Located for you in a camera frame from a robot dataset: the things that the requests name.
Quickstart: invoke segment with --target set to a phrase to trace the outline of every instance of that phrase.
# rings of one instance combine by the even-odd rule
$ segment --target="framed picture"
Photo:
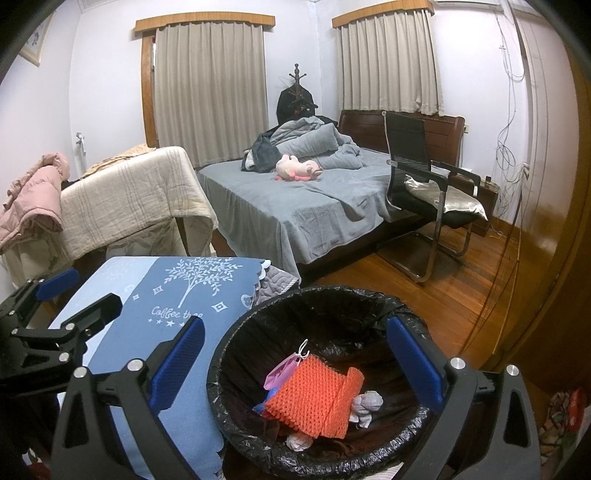
[[[47,37],[47,31],[49,30],[51,20],[53,20],[55,14],[56,13],[53,12],[49,17],[41,22],[41,25],[35,29],[33,34],[27,40],[27,43],[25,43],[25,46],[19,52],[20,55],[37,66],[41,64],[43,45],[45,44],[45,39]]]

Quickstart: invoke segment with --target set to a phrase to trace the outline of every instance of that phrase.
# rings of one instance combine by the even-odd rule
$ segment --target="wooden cabinet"
[[[455,173],[450,173],[449,185],[469,195],[472,195],[474,192],[472,181]],[[478,219],[472,224],[472,231],[477,235],[486,236],[488,229],[491,227],[492,214],[495,211],[496,201],[499,198],[499,186],[491,181],[482,180],[476,198],[484,207],[488,221]]]

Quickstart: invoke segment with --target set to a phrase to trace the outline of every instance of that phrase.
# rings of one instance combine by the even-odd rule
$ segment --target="trash can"
[[[424,322],[398,298],[349,287],[291,291],[243,315],[218,345],[207,376],[209,403],[223,435],[263,472],[284,479],[355,480],[400,463],[430,412],[388,346],[386,323],[394,315],[428,336]],[[361,370],[361,392],[375,390],[384,403],[368,428],[349,424],[343,440],[319,437],[296,453],[285,444],[282,424],[252,408],[265,400],[267,374],[304,339],[336,371]]]

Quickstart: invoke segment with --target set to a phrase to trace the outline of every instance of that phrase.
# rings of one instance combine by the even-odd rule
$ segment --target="curtain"
[[[341,109],[443,115],[430,12],[392,12],[339,30]]]
[[[268,129],[261,25],[202,22],[156,32],[154,115],[160,147],[193,167],[242,158]]]

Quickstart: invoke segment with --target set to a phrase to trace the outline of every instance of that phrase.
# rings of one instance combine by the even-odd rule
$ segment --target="wooden headboard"
[[[402,113],[425,120],[425,142],[430,160],[458,166],[465,119],[461,116]],[[381,110],[343,110],[339,131],[358,146],[388,153],[384,117]]]

